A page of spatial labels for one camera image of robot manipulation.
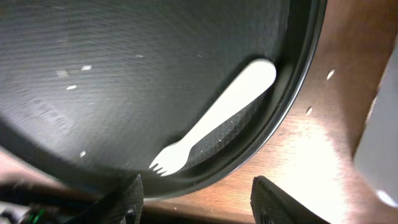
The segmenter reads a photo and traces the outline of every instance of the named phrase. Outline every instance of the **brown table surface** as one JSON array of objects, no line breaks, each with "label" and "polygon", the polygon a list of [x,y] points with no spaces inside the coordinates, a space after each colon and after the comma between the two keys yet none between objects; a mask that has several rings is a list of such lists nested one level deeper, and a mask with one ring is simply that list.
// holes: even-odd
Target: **brown table surface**
[{"label": "brown table surface", "polygon": [[[379,202],[352,161],[397,31],[396,0],[329,0],[308,77],[267,144],[212,186],[146,206],[252,223],[251,184],[264,175],[329,222],[398,222],[398,210]],[[3,182],[24,179],[65,190],[8,153],[0,153],[0,166]]]}]

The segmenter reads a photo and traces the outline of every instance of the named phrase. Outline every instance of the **fork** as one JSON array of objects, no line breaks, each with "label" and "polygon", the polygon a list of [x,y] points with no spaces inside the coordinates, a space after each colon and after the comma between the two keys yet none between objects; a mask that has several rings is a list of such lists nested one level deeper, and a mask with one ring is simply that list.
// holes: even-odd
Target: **fork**
[{"label": "fork", "polygon": [[209,110],[179,141],[165,147],[152,161],[149,168],[166,176],[179,171],[188,161],[191,148],[208,133],[239,112],[274,82],[276,69],[266,59],[253,60],[229,84]]}]

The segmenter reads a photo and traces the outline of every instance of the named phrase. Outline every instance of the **white speck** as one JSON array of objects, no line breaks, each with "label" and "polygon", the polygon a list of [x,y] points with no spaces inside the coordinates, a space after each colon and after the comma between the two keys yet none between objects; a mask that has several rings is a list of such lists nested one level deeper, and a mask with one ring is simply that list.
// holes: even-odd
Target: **white speck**
[{"label": "white speck", "polygon": [[385,191],[377,190],[376,193],[377,193],[377,196],[379,196],[379,199],[382,202],[384,202],[386,205],[388,205],[390,207],[394,207],[394,208],[398,207],[398,203],[396,201],[394,201],[394,199],[392,199],[390,197],[390,195],[388,195]]},{"label": "white speck", "polygon": [[310,106],[310,107],[307,109],[307,112],[305,113],[305,115],[308,116],[308,115],[310,115],[311,112],[312,112],[312,107]]},{"label": "white speck", "polygon": [[329,80],[334,73],[335,73],[334,69],[330,70],[330,72],[328,73],[328,76],[326,77],[326,80]]},{"label": "white speck", "polygon": [[60,77],[60,78],[66,78],[69,76],[68,72],[65,70],[58,70],[58,71],[56,71],[56,73],[57,73],[58,77]]},{"label": "white speck", "polygon": [[92,67],[93,67],[92,65],[84,65],[84,66],[81,68],[81,70],[82,70],[82,71],[91,70]]},{"label": "white speck", "polygon": [[77,85],[68,86],[67,90],[72,90],[72,89],[75,89],[76,87],[77,87]]}]

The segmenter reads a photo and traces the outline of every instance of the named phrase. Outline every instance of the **fork head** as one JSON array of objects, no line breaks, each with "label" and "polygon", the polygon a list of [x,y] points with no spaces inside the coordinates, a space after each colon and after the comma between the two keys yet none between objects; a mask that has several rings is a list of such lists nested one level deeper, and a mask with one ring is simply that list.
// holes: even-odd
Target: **fork head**
[{"label": "fork head", "polygon": [[152,161],[149,168],[162,177],[179,171],[188,160],[191,146],[178,141],[165,147]]}]

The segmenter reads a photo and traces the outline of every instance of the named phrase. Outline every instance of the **round black tray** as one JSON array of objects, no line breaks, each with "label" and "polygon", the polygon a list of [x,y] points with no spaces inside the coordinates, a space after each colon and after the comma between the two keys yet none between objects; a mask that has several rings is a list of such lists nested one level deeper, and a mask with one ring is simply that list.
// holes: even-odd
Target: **round black tray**
[{"label": "round black tray", "polygon": [[[2,4],[0,145],[94,194],[141,174],[147,200],[209,186],[265,144],[302,86],[326,9],[321,0]],[[261,57],[277,68],[269,90],[199,142],[182,171],[147,170]]]}]

